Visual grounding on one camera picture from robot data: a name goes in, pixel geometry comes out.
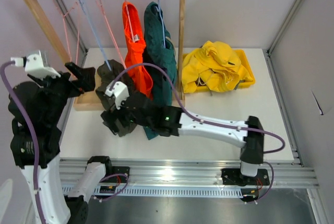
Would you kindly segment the yellow shorts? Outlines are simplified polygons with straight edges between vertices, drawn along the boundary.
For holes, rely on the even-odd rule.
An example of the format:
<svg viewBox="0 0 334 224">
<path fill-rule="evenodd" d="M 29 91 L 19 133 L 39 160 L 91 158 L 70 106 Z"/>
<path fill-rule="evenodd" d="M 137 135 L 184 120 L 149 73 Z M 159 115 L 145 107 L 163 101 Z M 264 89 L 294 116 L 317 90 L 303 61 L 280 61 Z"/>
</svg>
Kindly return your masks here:
<svg viewBox="0 0 334 224">
<path fill-rule="evenodd" d="M 213 92 L 232 91 L 249 74 L 228 44 L 207 41 L 202 47 L 183 55 L 182 86 L 184 93 L 195 93 L 200 82 Z"/>
</svg>

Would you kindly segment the grey shorts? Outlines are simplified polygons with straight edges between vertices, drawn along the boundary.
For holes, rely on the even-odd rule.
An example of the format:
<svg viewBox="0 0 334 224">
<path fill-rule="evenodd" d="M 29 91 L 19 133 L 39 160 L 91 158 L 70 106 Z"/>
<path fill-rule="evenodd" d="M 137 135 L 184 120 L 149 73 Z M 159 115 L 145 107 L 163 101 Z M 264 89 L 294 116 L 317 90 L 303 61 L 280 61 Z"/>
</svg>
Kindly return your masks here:
<svg viewBox="0 0 334 224">
<path fill-rule="evenodd" d="M 239 85 L 242 84 L 242 83 L 244 83 L 244 82 L 245 82 L 245 80 L 240 80 L 238 82 L 238 84 L 234 87 L 233 90 L 237 90 L 237 88 L 239 87 Z M 213 96 L 213 92 L 211 90 L 209 91 L 209 94 L 210 94 L 210 96 Z"/>
</svg>

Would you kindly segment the dark green shorts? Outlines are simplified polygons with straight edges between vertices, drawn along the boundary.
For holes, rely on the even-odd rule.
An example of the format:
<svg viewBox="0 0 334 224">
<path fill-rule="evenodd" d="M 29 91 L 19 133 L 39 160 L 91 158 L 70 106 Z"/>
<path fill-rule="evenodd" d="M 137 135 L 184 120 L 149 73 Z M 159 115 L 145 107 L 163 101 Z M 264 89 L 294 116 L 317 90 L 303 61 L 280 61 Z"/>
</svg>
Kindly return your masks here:
<svg viewBox="0 0 334 224">
<path fill-rule="evenodd" d="M 146 48 L 143 53 L 143 62 L 160 67 L 169 76 L 172 83 L 175 84 L 177 77 L 175 48 L 166 27 L 166 48 L 163 47 L 162 26 L 157 8 L 158 4 L 151 2 L 144 12 L 144 40 Z M 146 66 L 146 70 L 153 81 L 151 90 L 153 102 L 160 107 L 171 105 L 172 88 L 166 77 L 153 67 Z"/>
</svg>

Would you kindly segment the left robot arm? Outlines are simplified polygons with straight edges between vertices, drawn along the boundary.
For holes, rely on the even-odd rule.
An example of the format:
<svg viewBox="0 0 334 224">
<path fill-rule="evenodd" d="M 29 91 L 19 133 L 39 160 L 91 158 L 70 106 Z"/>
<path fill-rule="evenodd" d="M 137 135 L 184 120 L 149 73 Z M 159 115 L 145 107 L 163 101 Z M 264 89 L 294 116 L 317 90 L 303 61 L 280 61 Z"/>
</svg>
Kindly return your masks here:
<svg viewBox="0 0 334 224">
<path fill-rule="evenodd" d="M 15 165 L 24 175 L 34 204 L 37 223 L 85 223 L 88 203 L 98 183 L 113 177 L 107 156 L 93 156 L 77 185 L 64 195 L 59 175 L 62 135 L 57 127 L 68 99 L 95 89 L 93 67 L 66 63 L 67 72 L 12 87 L 4 72 L 2 80 L 9 92 L 8 109 L 14 116 L 10 148 Z"/>
</svg>

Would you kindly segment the light blue wire hanger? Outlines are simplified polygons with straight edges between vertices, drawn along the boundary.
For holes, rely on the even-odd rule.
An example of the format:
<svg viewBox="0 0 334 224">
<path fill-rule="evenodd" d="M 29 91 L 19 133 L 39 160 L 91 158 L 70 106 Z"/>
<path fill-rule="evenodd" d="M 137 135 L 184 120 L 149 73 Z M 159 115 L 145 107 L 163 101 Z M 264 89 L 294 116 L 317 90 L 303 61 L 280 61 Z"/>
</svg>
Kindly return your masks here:
<svg viewBox="0 0 334 224">
<path fill-rule="evenodd" d="M 105 53 L 105 51 L 104 51 L 104 48 L 102 47 L 100 37 L 98 36 L 97 30 L 96 30 L 96 28 L 95 28 L 95 26 L 94 26 L 94 24 L 93 24 L 92 19 L 91 19 L 91 16 L 90 16 L 90 13 L 89 13 L 89 9 L 88 9 L 88 6 L 86 5 L 85 0 L 78 0 L 78 2 L 79 2 L 79 5 L 80 5 L 80 7 L 81 7 L 81 10 L 83 11 L 85 17 L 87 18 L 88 24 L 89 24 L 89 26 L 90 26 L 90 28 L 91 28 L 91 31 L 92 31 L 93 35 L 94 35 L 94 38 L 95 38 L 95 40 L 96 40 L 96 43 L 97 43 L 97 45 L 98 45 L 98 47 L 99 47 L 99 49 L 100 49 L 100 51 L 101 51 L 101 53 L 102 53 L 102 56 L 103 56 L 103 58 L 104 58 L 104 62 L 105 62 L 105 64 L 107 65 L 109 71 L 112 71 L 112 68 L 111 68 L 111 66 L 110 66 L 110 63 L 109 63 L 109 61 L 108 61 L 108 59 L 107 59 L 107 56 L 106 56 L 106 53 Z"/>
</svg>

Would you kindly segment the yellow plastic tray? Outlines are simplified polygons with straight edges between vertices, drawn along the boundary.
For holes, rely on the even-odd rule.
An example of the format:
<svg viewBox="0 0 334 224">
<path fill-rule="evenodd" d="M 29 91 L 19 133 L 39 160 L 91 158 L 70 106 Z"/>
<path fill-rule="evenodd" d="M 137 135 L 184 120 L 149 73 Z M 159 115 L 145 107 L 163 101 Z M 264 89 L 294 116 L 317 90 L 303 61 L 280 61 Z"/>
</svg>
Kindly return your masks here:
<svg viewBox="0 0 334 224">
<path fill-rule="evenodd" d="M 256 83 L 255 76 L 253 74 L 253 71 L 252 71 L 251 66 L 248 62 L 248 59 L 246 57 L 246 54 L 245 54 L 244 50 L 235 49 L 234 51 L 238 55 L 238 57 L 241 61 L 241 64 L 245 67 L 245 69 L 247 70 L 247 72 L 249 74 L 249 79 L 243 79 L 242 81 L 240 81 L 239 85 L 235 88 L 236 89 L 248 88 L 248 87 L 250 87 L 250 86 L 252 86 Z M 198 87 L 196 88 L 195 92 L 211 92 L 211 90 L 207 86 L 204 86 L 204 85 L 202 86 L 200 84 L 200 82 L 196 82 L 196 84 L 198 84 Z"/>
</svg>

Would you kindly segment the olive green shorts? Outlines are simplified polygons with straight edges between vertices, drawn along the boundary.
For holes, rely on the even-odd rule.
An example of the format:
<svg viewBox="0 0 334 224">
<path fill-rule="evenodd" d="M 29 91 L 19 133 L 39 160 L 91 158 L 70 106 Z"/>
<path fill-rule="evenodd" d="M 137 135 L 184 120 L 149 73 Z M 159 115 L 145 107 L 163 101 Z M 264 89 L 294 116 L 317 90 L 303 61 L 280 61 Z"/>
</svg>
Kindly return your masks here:
<svg viewBox="0 0 334 224">
<path fill-rule="evenodd" d="M 96 94 L 99 97 L 101 104 L 104 108 L 104 111 L 110 110 L 114 111 L 116 109 L 113 98 L 108 98 L 105 95 L 105 90 L 108 84 L 114 81 L 114 79 L 124 70 L 123 65 L 116 60 L 109 60 L 112 71 L 109 71 L 107 65 L 104 63 L 99 66 L 97 69 L 97 73 L 101 78 L 101 85 L 96 89 Z M 121 76 L 120 81 L 127 85 L 129 95 L 133 93 L 139 92 L 135 88 L 135 84 L 133 80 L 130 78 L 128 73 L 125 73 Z M 117 134 L 119 137 L 124 137 L 127 134 L 130 134 L 135 128 L 137 124 L 131 124 L 130 127 L 125 128 L 123 131 Z"/>
</svg>

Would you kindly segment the pink wire hanger olive shorts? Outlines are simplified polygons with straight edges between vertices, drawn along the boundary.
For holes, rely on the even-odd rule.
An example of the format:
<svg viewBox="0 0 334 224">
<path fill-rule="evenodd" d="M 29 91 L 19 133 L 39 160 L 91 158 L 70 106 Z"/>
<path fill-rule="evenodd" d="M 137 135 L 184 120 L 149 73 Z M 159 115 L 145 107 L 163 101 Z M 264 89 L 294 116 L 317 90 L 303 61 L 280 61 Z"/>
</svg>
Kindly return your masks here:
<svg viewBox="0 0 334 224">
<path fill-rule="evenodd" d="M 107 16 L 106 16 L 106 13 L 105 13 L 105 9 L 104 9 L 102 0 L 98 0 L 98 1 L 97 1 L 97 5 L 99 6 L 99 9 L 100 9 L 100 11 L 101 11 L 101 13 L 102 13 L 102 16 L 103 16 L 103 18 L 104 18 L 104 22 L 105 22 L 106 27 L 107 27 L 107 29 L 108 29 L 108 33 L 109 33 L 109 35 L 110 35 L 110 37 L 111 37 L 111 40 L 112 40 L 112 42 L 113 42 L 113 45 L 114 45 L 114 47 L 115 47 L 115 49 L 116 49 L 116 51 L 117 51 L 117 53 L 118 53 L 118 56 L 119 56 L 120 61 L 121 61 L 122 65 L 123 65 L 123 68 L 126 69 L 125 60 L 124 60 L 124 58 L 123 58 L 123 56 L 122 56 L 122 54 L 121 54 L 121 52 L 120 52 L 120 49 L 119 49 L 119 47 L 118 47 L 118 45 L 117 45 L 117 42 L 116 42 L 116 39 L 115 39 L 115 37 L 114 37 L 113 31 L 112 31 L 112 29 L 111 29 L 111 26 L 110 26 L 110 24 L 109 24 L 108 18 L 107 18 Z"/>
</svg>

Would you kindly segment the pink wire hanger orange shorts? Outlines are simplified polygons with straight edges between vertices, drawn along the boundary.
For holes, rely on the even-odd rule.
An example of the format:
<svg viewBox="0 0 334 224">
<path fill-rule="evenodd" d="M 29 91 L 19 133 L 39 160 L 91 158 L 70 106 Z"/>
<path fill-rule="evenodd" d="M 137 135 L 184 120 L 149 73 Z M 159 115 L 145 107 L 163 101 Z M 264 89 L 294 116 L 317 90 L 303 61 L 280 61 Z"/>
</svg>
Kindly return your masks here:
<svg viewBox="0 0 334 224">
<path fill-rule="evenodd" d="M 130 13 L 129 13 L 129 8 L 128 8 L 128 1 L 125 0 L 125 7 L 126 7 L 126 13 L 127 13 L 127 18 L 128 18 L 128 23 L 129 23 L 129 28 L 130 28 L 130 34 L 133 42 L 137 42 L 138 40 L 135 38 L 134 32 L 133 32 L 133 27 L 132 27 L 132 22 L 130 18 Z"/>
</svg>

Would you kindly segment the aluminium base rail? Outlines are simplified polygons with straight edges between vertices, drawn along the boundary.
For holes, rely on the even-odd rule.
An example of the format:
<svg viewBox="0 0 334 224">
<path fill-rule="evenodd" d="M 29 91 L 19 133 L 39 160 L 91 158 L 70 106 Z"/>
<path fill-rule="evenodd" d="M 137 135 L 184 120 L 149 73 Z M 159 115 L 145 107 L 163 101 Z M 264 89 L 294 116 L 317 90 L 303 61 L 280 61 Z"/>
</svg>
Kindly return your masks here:
<svg viewBox="0 0 334 224">
<path fill-rule="evenodd" d="M 130 167 L 130 185 L 213 187 L 222 184 L 221 170 L 237 168 L 236 162 L 168 162 L 114 160 L 114 166 Z M 274 188 L 318 188 L 313 168 L 273 164 Z"/>
</svg>

